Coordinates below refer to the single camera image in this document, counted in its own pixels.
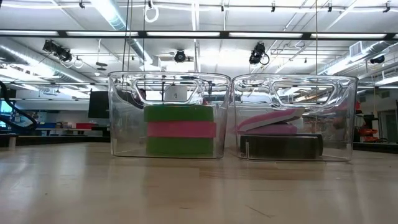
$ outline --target ventilation duct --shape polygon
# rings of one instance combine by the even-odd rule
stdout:
[[[91,0],[91,3],[114,30],[126,30],[126,22],[121,17],[118,11],[119,6],[116,5],[114,0]],[[127,43],[142,61],[152,64],[151,56],[144,51],[137,39],[127,39]]]
[[[0,55],[11,55],[13,59],[8,59],[8,63],[30,65],[34,73],[42,76],[58,75],[61,77],[65,75],[76,82],[95,82],[72,69],[65,68],[59,62],[44,58],[43,55],[5,37],[0,37]]]
[[[314,71],[311,75],[334,75],[360,61],[369,60],[387,53],[389,47],[395,45],[396,41],[380,41],[375,44],[371,42],[358,42],[350,47],[350,52],[325,64],[321,69]]]

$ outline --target window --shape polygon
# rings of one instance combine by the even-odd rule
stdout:
[[[12,108],[5,101],[1,101],[0,112],[4,115],[10,115],[12,112]]]

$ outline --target plastic bin handle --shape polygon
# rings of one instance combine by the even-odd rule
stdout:
[[[283,106],[292,106],[292,104],[290,104],[290,103],[284,103],[280,98],[279,98],[279,95],[276,93],[277,91],[276,91],[276,89],[275,89],[275,84],[276,83],[278,83],[278,82],[274,82],[273,84],[272,84],[272,91],[275,93],[275,95],[276,95],[276,98],[278,99],[278,102],[281,104],[281,105],[283,105]],[[286,85],[297,85],[297,83],[283,83],[283,84],[286,84]],[[330,86],[330,87],[333,87],[333,90],[332,90],[332,92],[330,93],[330,95],[328,96],[328,98],[327,98],[327,100],[324,102],[324,103],[322,103],[322,104],[314,104],[314,103],[297,103],[296,105],[299,105],[299,106],[311,106],[311,107],[323,107],[323,106],[325,106],[325,105],[327,105],[327,104],[329,104],[329,102],[330,102],[330,100],[331,100],[331,97],[332,96],[334,96],[335,94],[336,94],[336,88],[337,88],[337,85],[336,85],[336,83],[327,83],[327,84],[319,84],[319,85],[317,85],[316,83],[311,83],[311,84],[303,84],[302,86]]]
[[[145,99],[143,99],[143,97],[142,97],[141,94],[139,93],[139,88],[138,88],[138,86],[137,86],[137,84],[138,84],[139,81],[144,81],[144,82],[177,82],[177,81],[179,81],[179,80],[146,79],[146,78],[139,78],[139,79],[137,79],[137,80],[134,80],[133,83],[132,83],[132,85],[134,86],[134,89],[136,90],[136,92],[137,92],[137,94],[138,94],[140,100],[141,100],[143,103],[146,103],[146,104],[159,104],[159,103],[171,103],[171,104],[181,104],[181,105],[188,104],[189,102],[191,102],[191,100],[192,100],[194,94],[195,94],[195,93],[198,91],[198,89],[199,89],[199,82],[198,82],[197,80],[189,80],[189,81],[195,83],[195,86],[196,86],[196,87],[195,87],[195,89],[192,91],[192,94],[190,95],[190,97],[189,97],[187,100],[185,100],[185,101],[181,101],[181,102],[180,102],[180,101],[155,101],[155,100],[145,100]]]

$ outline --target ceiling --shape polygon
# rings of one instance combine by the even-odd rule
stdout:
[[[85,9],[78,7],[80,0],[4,0],[0,9],[0,29],[45,29],[45,30],[112,30],[113,28],[91,5],[83,1]],[[223,30],[224,16],[226,30],[241,31],[297,31],[297,32],[396,32],[398,23],[398,1],[389,1],[391,11],[383,13],[386,1],[379,0],[333,0],[333,10],[318,13],[316,18],[313,10],[315,0],[153,0],[159,6],[159,17],[154,22],[146,22],[144,9],[140,7],[147,1],[133,0],[132,12],[129,11],[127,24],[132,30],[193,30],[191,3],[199,5],[196,30]],[[275,2],[275,12],[271,12]],[[328,8],[329,0],[318,0],[318,7]],[[127,0],[117,1],[118,11],[126,19]],[[228,10],[221,11],[224,4]],[[38,9],[43,7],[62,6],[63,9]],[[148,11],[148,18],[155,16],[154,10]],[[9,38],[33,50],[44,57],[42,50],[45,38],[13,37]],[[140,60],[123,39],[103,39],[98,54],[98,39],[59,39],[55,43],[71,49],[75,56],[84,61],[81,68],[71,67],[74,72],[82,74],[94,82],[105,82],[109,72],[120,70],[139,71]],[[195,43],[190,39],[138,39],[144,50],[150,55],[160,57],[162,67],[168,70],[194,70]],[[250,65],[248,60],[251,50],[259,42],[268,49],[271,62],[262,67]],[[235,77],[253,70],[257,73],[299,73],[309,74],[324,64],[349,52],[350,45],[357,41],[303,41],[278,40],[198,40],[200,71],[222,73]],[[191,62],[175,64],[173,57],[177,50],[184,50],[192,59]],[[49,55],[58,63],[58,59]],[[395,52],[390,50],[386,55],[386,63],[395,62]],[[106,71],[95,75],[96,62],[108,64]],[[369,65],[368,69],[376,69],[381,65]],[[358,76],[365,72],[364,63],[340,71],[344,75]]]

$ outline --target security camera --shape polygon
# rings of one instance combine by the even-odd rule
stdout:
[[[268,62],[267,63],[262,63],[261,62],[261,59],[264,56],[268,58]],[[266,47],[264,46],[264,43],[257,43],[256,44],[256,46],[252,50],[251,55],[249,57],[249,62],[250,62],[251,65],[256,65],[258,63],[261,63],[263,65],[267,65],[269,63],[269,57],[266,54]]]
[[[186,59],[186,55],[183,50],[178,50],[177,53],[174,55],[175,62],[184,62]]]

